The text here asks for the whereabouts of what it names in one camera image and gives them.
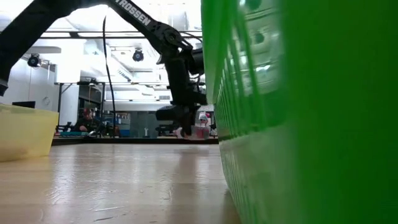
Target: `wooden floor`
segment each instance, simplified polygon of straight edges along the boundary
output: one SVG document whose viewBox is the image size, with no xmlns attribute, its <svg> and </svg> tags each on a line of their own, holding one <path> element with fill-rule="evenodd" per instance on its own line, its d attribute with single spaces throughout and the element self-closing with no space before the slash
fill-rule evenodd
<svg viewBox="0 0 398 224">
<path fill-rule="evenodd" d="M 240 223 L 217 145 L 83 144 L 0 163 L 1 224 Z"/>
</svg>

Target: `spotlight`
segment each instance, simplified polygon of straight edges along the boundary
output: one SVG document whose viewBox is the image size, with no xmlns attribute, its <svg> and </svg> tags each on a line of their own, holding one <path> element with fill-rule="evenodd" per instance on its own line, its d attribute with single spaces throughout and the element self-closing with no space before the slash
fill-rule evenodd
<svg viewBox="0 0 398 224">
<path fill-rule="evenodd" d="M 256 44 L 261 44 L 263 43 L 264 40 L 265 40 L 264 35 L 261 34 L 260 32 L 256 32 L 256 34 L 254 34 L 254 41 Z"/>
<path fill-rule="evenodd" d="M 42 65 L 40 55 L 39 54 L 31 54 L 29 59 L 27 60 L 27 64 L 30 67 L 39 68 Z"/>
<path fill-rule="evenodd" d="M 136 49 L 134 54 L 132 55 L 132 59 L 136 62 L 140 62 L 144 59 L 144 54 L 141 49 Z"/>
</svg>

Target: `monitor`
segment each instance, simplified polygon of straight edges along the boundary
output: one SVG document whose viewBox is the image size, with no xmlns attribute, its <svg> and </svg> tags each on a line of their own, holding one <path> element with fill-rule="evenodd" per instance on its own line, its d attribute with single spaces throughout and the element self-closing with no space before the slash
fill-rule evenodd
<svg viewBox="0 0 398 224">
<path fill-rule="evenodd" d="M 21 106 L 25 108 L 35 108 L 36 107 L 36 101 L 22 101 L 22 102 L 12 102 L 13 106 Z"/>
</svg>

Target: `cable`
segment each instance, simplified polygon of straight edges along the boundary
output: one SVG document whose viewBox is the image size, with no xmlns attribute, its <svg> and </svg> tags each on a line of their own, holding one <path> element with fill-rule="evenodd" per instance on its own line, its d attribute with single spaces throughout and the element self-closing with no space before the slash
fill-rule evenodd
<svg viewBox="0 0 398 224">
<path fill-rule="evenodd" d="M 111 94 L 112 94 L 113 138 L 114 138 L 115 135 L 116 135 L 116 108 L 115 108 L 115 105 L 114 105 L 114 93 L 113 93 L 113 87 L 112 87 L 112 81 L 111 81 L 111 73 L 109 72 L 109 67 L 108 67 L 108 54 L 106 52 L 105 25 L 106 25 L 106 14 L 105 14 L 105 17 L 104 17 L 104 21 L 102 23 L 102 40 L 103 40 L 103 45 L 104 45 L 106 73 L 108 75 L 109 87 L 111 88 Z"/>
<path fill-rule="evenodd" d="M 197 36 L 195 36 L 195 35 L 193 35 L 193 34 L 190 34 L 190 33 L 188 33 L 188 32 L 181 32 L 182 34 L 187 34 L 188 36 L 191 36 L 191 37 L 193 37 L 193 38 L 195 38 L 196 40 L 199 40 L 201 43 L 203 43 L 203 41 L 201 40 L 201 38 L 199 38 L 199 37 L 197 37 Z"/>
</svg>

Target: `ceiling duct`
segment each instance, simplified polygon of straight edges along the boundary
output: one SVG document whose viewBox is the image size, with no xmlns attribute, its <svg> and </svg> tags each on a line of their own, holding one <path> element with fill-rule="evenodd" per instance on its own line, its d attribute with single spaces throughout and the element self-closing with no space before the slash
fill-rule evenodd
<svg viewBox="0 0 398 224">
<path fill-rule="evenodd" d="M 105 58 L 103 49 L 104 49 L 103 45 L 97 43 L 97 41 L 95 40 L 88 40 L 85 43 L 86 53 L 88 55 L 95 55 L 100 60 L 103 60 Z M 119 75 L 123 77 L 127 82 L 132 82 L 131 73 L 111 55 L 112 51 L 109 46 L 106 46 L 106 52 L 108 53 L 108 67 L 111 72 L 111 75 Z M 100 70 L 103 71 L 104 70 L 102 68 L 103 64 L 102 63 L 98 64 L 99 66 L 101 66 Z"/>
<path fill-rule="evenodd" d="M 169 14 L 169 24 L 177 30 L 189 30 L 187 12 L 173 11 Z"/>
<path fill-rule="evenodd" d="M 154 96 L 155 90 L 153 88 L 149 88 L 145 85 L 133 85 L 134 88 L 137 88 L 143 96 Z"/>
<path fill-rule="evenodd" d="M 0 11 L 0 30 L 5 29 L 8 24 L 11 23 L 11 18 L 5 14 L 4 11 Z"/>
</svg>

